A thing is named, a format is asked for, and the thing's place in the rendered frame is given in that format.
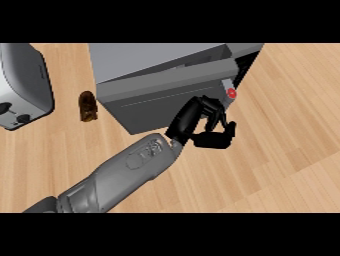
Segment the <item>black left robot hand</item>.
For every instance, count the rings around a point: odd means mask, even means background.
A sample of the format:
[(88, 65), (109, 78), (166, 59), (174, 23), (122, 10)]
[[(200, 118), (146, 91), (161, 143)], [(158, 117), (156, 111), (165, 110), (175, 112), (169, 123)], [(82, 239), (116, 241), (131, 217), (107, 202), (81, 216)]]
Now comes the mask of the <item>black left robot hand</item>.
[[(200, 117), (206, 117), (203, 131), (195, 133)], [(193, 146), (226, 149), (234, 137), (236, 123), (226, 121), (224, 107), (220, 101), (206, 96), (193, 96), (183, 105), (165, 131), (165, 136), (181, 145), (187, 140)]]

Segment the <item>grey microwave door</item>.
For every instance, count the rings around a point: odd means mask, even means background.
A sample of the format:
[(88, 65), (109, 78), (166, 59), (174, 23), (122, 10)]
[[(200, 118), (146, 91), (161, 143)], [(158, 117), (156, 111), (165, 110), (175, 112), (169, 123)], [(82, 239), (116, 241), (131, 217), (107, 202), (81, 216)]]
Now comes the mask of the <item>grey microwave door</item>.
[(96, 99), (130, 134), (166, 127), (193, 96), (215, 98), (227, 108), (237, 74), (233, 59), (171, 69), (96, 85)]

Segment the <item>grey microwave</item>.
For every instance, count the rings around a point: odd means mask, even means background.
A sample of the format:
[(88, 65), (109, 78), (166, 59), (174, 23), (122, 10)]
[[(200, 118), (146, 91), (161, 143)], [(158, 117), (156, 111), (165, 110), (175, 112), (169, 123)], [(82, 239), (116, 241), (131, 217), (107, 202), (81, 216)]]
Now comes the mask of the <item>grey microwave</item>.
[(227, 96), (236, 89), (254, 63), (259, 43), (91, 43), (90, 61), (96, 85), (125, 78), (233, 59), (237, 74)]

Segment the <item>silver toaster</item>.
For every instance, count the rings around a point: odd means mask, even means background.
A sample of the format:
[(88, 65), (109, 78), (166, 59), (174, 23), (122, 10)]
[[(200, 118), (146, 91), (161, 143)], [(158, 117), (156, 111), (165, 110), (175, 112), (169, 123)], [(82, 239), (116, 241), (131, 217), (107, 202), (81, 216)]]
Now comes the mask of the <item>silver toaster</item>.
[(28, 43), (0, 43), (0, 127), (13, 131), (54, 109), (45, 62)]

